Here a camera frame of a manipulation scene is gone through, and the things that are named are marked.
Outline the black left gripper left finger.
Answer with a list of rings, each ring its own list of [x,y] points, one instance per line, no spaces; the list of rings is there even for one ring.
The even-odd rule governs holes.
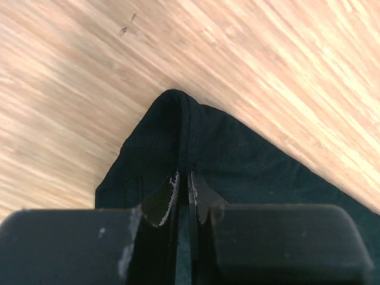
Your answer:
[[[20,210],[1,223],[2,284],[174,284],[180,178],[130,209]]]

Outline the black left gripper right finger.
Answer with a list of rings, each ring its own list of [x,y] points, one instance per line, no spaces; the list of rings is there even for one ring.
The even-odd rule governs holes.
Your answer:
[[[193,284],[369,284],[353,219],[329,204],[230,204],[188,175]]]

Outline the black t-shirt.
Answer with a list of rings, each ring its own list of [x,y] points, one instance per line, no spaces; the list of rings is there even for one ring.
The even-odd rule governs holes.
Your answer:
[[[192,171],[232,204],[335,204],[379,264],[379,216],[229,114],[167,90],[124,142],[96,189],[96,208],[133,208]]]

